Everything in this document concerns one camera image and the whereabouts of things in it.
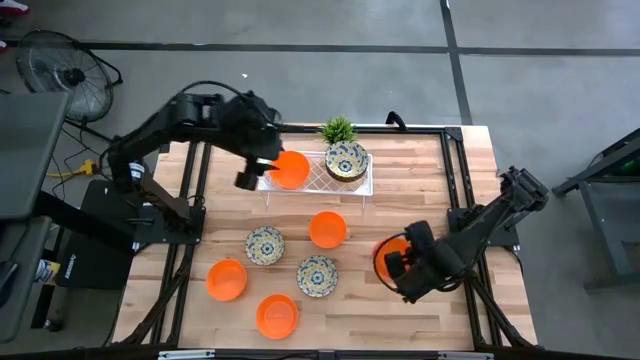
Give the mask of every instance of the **black fan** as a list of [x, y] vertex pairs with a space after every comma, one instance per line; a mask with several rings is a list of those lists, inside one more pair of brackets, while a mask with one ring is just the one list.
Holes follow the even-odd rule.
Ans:
[[[113, 87], [122, 84], [122, 75], [113, 65], [82, 44], [61, 33], [36, 30], [18, 44], [16, 65], [31, 92], [67, 92], [66, 117], [79, 123], [102, 119], [113, 104]], [[115, 82], [103, 65], [118, 74]]]

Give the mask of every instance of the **concrete floor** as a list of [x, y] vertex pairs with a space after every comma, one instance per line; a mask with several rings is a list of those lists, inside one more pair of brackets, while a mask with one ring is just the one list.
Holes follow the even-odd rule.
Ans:
[[[437, 0], [59, 0], [25, 1], [32, 13], [0, 34], [37, 28], [81, 40], [240, 44], [445, 46]], [[640, 47], [634, 0], [449, 0], [458, 45]], [[99, 17], [90, 14], [101, 14]], [[460, 124], [447, 55], [285, 52], [100, 51], [125, 84], [95, 128], [123, 134], [195, 80], [254, 89], [292, 122], [345, 114], [379, 123], [389, 110], [412, 124]], [[461, 56], [474, 124], [490, 128], [498, 165], [528, 168], [551, 187], [638, 127], [640, 64], [625, 57]], [[11, 52], [0, 87], [26, 92]], [[85, 136], [97, 151], [100, 141]], [[66, 136], [58, 159], [79, 150]], [[85, 159], [70, 163], [77, 167]], [[53, 182], [47, 182], [50, 188]], [[67, 186], [79, 205], [87, 181]], [[539, 343], [549, 349], [640, 357], [640, 291], [587, 295], [608, 273], [578, 194], [552, 198], [518, 226], [525, 282]], [[74, 291], [67, 330], [24, 332], [1, 353], [101, 345], [119, 294]]]

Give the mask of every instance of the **wooden table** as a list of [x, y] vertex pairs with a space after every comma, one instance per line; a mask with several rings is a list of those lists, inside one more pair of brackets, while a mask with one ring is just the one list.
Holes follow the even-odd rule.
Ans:
[[[484, 126], [469, 126], [463, 127], [463, 134], [476, 202], [488, 203], [499, 195], [489, 131]], [[285, 147], [292, 150], [326, 148], [315, 134], [287, 134], [283, 140]], [[414, 305], [405, 304], [378, 282], [372, 270], [374, 244], [410, 223], [426, 219], [436, 237], [447, 231], [445, 212], [450, 204], [438, 137], [360, 135], [358, 141], [374, 157], [375, 190], [364, 213], [360, 197], [334, 195], [272, 194], [266, 209], [261, 193], [233, 186], [236, 172], [244, 166], [243, 159], [214, 149], [205, 194], [207, 220], [203, 241], [196, 247], [180, 347], [472, 349], [462, 287], [450, 293], [433, 291]], [[160, 155], [158, 161], [155, 179], [174, 195], [180, 187], [187, 147], [172, 144], [171, 152]], [[462, 184], [453, 144], [451, 150], [456, 183]], [[195, 164], [193, 184], [198, 159]], [[464, 206], [461, 192], [459, 197]], [[311, 217], [324, 210], [339, 212], [349, 226], [348, 239], [336, 249], [318, 248], [307, 233]], [[267, 267], [254, 265], [244, 253], [247, 234], [262, 225], [278, 228], [286, 241], [284, 256]], [[129, 335], [155, 302], [166, 252], [167, 246], [152, 245], [134, 259], [114, 341]], [[330, 257], [339, 270], [336, 289], [321, 299], [304, 295], [296, 284], [298, 265], [313, 254]], [[210, 298], [204, 283], [209, 268], [224, 258], [243, 263], [249, 277], [241, 297], [226, 303]], [[505, 250], [495, 248], [487, 251], [487, 262], [496, 301], [525, 338], [535, 343], [517, 262]], [[255, 328], [258, 304], [273, 293], [293, 298], [300, 312], [298, 328], [283, 340], [267, 339]], [[170, 303], [164, 336], [169, 332], [172, 308]], [[483, 334], [488, 339], [482, 305], [479, 312]]]

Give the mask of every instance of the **white wire rack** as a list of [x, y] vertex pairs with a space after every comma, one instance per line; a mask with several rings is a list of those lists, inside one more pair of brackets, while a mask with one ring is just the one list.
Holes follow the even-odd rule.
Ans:
[[258, 181], [258, 191], [266, 193], [265, 202], [269, 208], [269, 200], [272, 192], [283, 193], [306, 193], [306, 194], [330, 194], [330, 195], [353, 195], [362, 197], [362, 211], [366, 205], [368, 196], [373, 195], [373, 156], [368, 154], [369, 164], [365, 174], [353, 182], [341, 182], [331, 177], [325, 167], [325, 153], [321, 151], [299, 151], [309, 160], [311, 171], [307, 181], [297, 189], [282, 189], [276, 185], [266, 172]]

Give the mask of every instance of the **decorative plate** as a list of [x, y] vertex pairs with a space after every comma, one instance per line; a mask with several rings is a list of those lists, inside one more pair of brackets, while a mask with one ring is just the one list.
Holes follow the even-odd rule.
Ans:
[[336, 265], [326, 256], [312, 255], [298, 267], [298, 286], [311, 297], [329, 295], [338, 284]]
[[364, 175], [369, 165], [367, 151], [354, 141], [338, 141], [325, 154], [329, 175], [339, 181], [350, 182]]
[[249, 233], [244, 249], [253, 263], [271, 265], [284, 254], [284, 237], [276, 228], [262, 226]]

